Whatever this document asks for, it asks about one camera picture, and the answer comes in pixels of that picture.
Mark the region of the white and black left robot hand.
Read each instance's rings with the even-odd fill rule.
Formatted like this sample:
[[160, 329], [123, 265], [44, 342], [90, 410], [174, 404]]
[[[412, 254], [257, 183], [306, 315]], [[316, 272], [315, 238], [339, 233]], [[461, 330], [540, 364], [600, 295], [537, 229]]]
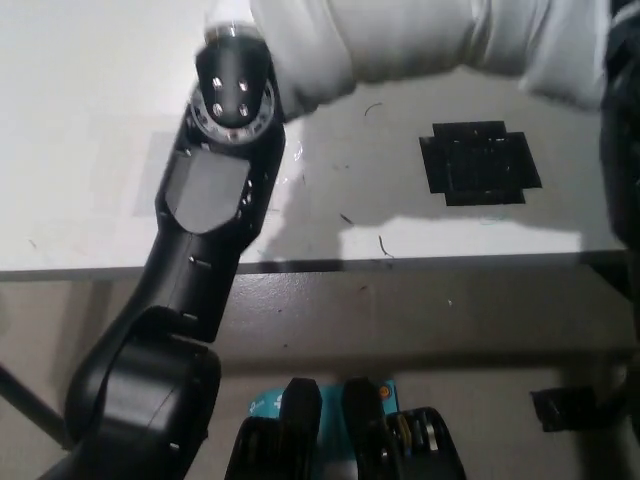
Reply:
[[255, 27], [250, 0], [213, 0], [205, 12], [205, 29], [218, 26], [245, 25]]

